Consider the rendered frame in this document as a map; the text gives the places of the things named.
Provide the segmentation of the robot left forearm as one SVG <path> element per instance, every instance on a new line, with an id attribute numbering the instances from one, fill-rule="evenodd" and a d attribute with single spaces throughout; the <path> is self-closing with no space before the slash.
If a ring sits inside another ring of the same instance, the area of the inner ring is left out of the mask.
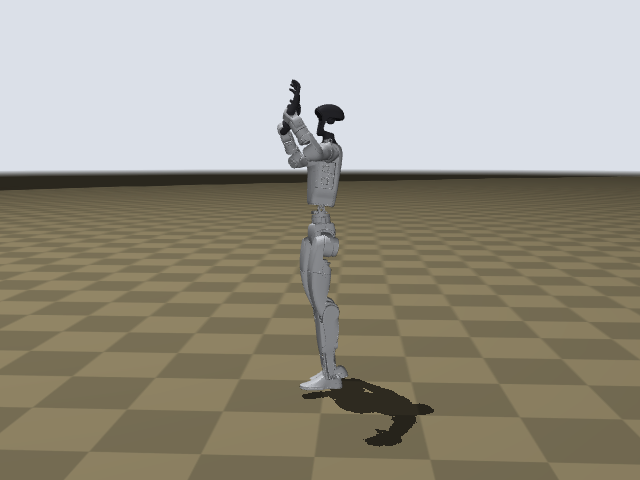
<path id="1" fill-rule="evenodd" d="M 318 144 L 318 142 L 316 141 L 312 133 L 309 132 L 309 130 L 307 129 L 301 117 L 298 116 L 297 111 L 295 112 L 294 115 L 290 116 L 287 114 L 287 109 L 288 108 L 284 110 L 283 120 L 286 123 L 288 123 L 290 129 L 293 131 L 294 135 L 297 137 L 299 144 L 308 145 L 309 143 L 311 143 L 314 146 L 314 148 L 320 154 L 322 154 L 323 151 L 321 146 Z"/>

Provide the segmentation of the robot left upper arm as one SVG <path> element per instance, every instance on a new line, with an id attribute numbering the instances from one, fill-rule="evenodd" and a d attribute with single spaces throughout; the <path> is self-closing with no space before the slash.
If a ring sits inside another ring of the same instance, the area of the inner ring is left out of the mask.
<path id="1" fill-rule="evenodd" d="M 339 152 L 331 142 L 327 142 L 324 145 L 321 145 L 321 148 L 323 151 L 322 154 L 320 154 L 310 143 L 303 149 L 303 155 L 309 162 L 325 161 L 326 163 L 331 163 L 338 158 Z"/>

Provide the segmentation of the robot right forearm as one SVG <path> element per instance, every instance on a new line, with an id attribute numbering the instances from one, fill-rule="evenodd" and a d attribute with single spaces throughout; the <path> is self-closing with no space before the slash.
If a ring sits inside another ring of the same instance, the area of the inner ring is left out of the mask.
<path id="1" fill-rule="evenodd" d="M 281 135 L 280 134 L 280 130 L 283 128 L 283 123 L 279 123 L 278 126 L 278 134 L 281 137 L 282 143 L 285 147 L 285 152 L 288 155 L 294 155 L 297 152 L 301 153 L 301 151 L 299 150 L 298 146 L 295 143 L 295 140 L 293 138 L 293 135 L 290 131 L 288 131 L 288 133 L 286 135 Z M 302 154 L 302 153 L 301 153 Z"/>

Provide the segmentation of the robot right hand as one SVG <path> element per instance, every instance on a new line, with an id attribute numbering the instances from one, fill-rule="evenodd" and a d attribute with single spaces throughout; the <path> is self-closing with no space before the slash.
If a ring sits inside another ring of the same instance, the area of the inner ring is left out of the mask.
<path id="1" fill-rule="evenodd" d="M 299 112 L 298 112 L 298 116 L 299 116 L 300 112 L 301 112 L 300 103 L 299 103 L 298 109 L 299 109 Z M 281 135 L 286 135 L 288 133 L 288 131 L 291 130 L 291 129 L 290 129 L 288 123 L 286 123 L 284 120 L 283 120 L 282 123 L 283 123 L 283 128 L 280 130 L 280 134 Z"/>

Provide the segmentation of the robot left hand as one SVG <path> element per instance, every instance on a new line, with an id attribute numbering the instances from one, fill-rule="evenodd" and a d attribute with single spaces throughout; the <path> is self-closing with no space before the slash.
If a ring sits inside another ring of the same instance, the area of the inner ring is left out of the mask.
<path id="1" fill-rule="evenodd" d="M 300 88 L 301 88 L 300 84 L 296 80 L 292 79 L 291 83 L 292 84 L 290 84 L 290 86 L 292 86 L 295 90 L 291 89 L 291 88 L 289 89 L 290 91 L 292 91 L 294 93 L 293 100 L 290 100 L 291 104 L 288 104 L 288 106 L 287 106 L 287 108 L 288 108 L 287 109 L 287 114 L 290 115 L 290 116 L 294 115 L 296 111 L 297 111 L 297 114 L 299 112 L 298 106 L 299 106 L 299 103 L 300 103 Z"/>

